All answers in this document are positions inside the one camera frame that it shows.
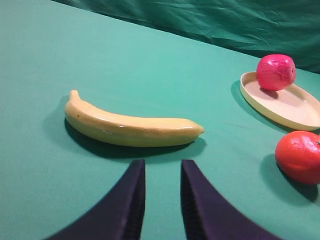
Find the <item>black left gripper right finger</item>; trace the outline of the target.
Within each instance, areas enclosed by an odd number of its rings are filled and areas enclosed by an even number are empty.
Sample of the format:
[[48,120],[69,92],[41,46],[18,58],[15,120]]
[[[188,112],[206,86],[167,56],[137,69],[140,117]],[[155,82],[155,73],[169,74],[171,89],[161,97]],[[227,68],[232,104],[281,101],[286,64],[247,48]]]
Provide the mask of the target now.
[[181,162],[181,214],[188,240],[278,240],[232,206],[194,160]]

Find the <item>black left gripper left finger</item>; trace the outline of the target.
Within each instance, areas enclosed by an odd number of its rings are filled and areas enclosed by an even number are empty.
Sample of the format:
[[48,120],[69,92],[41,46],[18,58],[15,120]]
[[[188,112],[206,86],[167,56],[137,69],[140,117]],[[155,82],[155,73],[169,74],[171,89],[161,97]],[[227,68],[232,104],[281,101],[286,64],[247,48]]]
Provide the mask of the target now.
[[146,205],[143,159],[134,160],[113,188],[88,212],[49,240],[139,240]]

